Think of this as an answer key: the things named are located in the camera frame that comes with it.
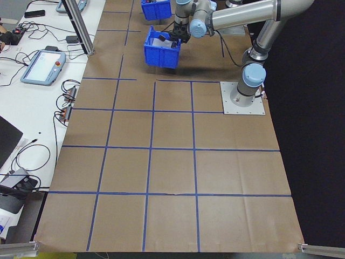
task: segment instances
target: smartphone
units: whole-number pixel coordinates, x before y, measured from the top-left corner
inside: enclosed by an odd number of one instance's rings
[[[32,17],[39,17],[39,16],[45,16],[45,10],[25,12],[24,14],[25,18],[32,18]]]

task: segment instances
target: robotic arm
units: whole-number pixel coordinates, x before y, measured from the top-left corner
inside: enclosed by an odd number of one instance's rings
[[[251,105],[257,89],[265,80],[263,63],[286,21],[306,11],[313,2],[314,0],[261,0],[216,11],[217,4],[211,0],[176,0],[174,28],[169,34],[173,39],[181,39],[186,43],[190,35],[201,38],[208,31],[212,36],[218,29],[266,21],[253,47],[244,53],[242,77],[236,92],[231,94],[236,105],[247,107]]]

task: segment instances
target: blue crate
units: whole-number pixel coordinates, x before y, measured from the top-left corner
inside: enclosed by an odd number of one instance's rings
[[[147,3],[147,0],[141,0],[141,8],[148,21],[166,19],[171,17],[170,0]]]
[[[178,40],[174,48],[153,46],[153,40],[160,35],[170,40],[170,36],[167,32],[155,31],[153,26],[150,27],[144,43],[145,62],[151,66],[175,69],[177,68],[178,58],[180,56],[181,40]]]

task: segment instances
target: white table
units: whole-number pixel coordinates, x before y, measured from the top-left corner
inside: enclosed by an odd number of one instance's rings
[[[98,23],[103,11],[105,0],[89,0],[87,6],[82,12],[83,20],[89,34],[95,35]],[[23,21],[35,21],[36,23],[43,23],[54,27],[74,31],[73,26],[67,15],[62,15],[56,12],[56,5],[39,4],[39,2],[32,3],[28,11],[46,10],[46,16],[36,17],[31,19],[23,18]],[[51,29],[55,36],[59,39],[65,38],[67,35],[75,35],[75,33],[59,31]],[[66,50],[66,43],[58,43],[52,35],[46,35],[43,39],[29,39],[28,33],[24,34],[18,46],[12,46],[8,51],[2,52],[0,57],[14,58],[18,52],[26,54],[34,50],[44,49],[45,46],[57,46],[61,50]],[[23,68],[13,79],[10,86],[0,87],[0,115],[8,122],[12,123],[19,130],[23,132],[22,140],[13,152],[11,157],[7,160],[4,166],[0,169],[1,174],[6,174],[10,170],[11,160],[17,151],[26,143],[33,139],[38,139],[35,144],[46,145],[51,151],[51,158],[46,166],[32,172],[32,174],[40,177],[42,186],[49,186],[54,173],[55,157],[56,157],[56,142],[53,128],[53,113],[57,110],[56,99],[63,92],[61,84],[67,79],[74,79],[81,81],[84,69],[86,67],[87,56],[82,55],[74,60],[66,60],[63,70],[60,72],[57,80],[51,86],[40,86],[32,84],[24,84],[20,82],[20,77],[26,68]],[[0,59],[0,85],[9,83],[11,77],[22,65],[16,64],[10,60]],[[66,83],[66,88],[72,87],[74,84]],[[59,100],[59,107],[63,103],[63,98]],[[56,121],[57,143],[59,150],[65,137],[66,128]],[[25,151],[20,156],[20,164],[24,168],[34,169],[44,164],[48,156],[48,152],[43,147],[32,147]],[[12,214],[0,209],[0,215],[11,217],[10,223],[0,234],[0,238],[5,238],[8,227],[15,226],[19,220],[22,210],[17,214]]]

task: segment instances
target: white mounting plate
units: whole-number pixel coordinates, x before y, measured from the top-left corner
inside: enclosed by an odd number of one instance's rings
[[[239,107],[231,101],[230,93],[237,86],[237,84],[238,82],[220,82],[224,114],[265,115],[264,104],[261,97],[255,98],[253,104],[249,107]]]

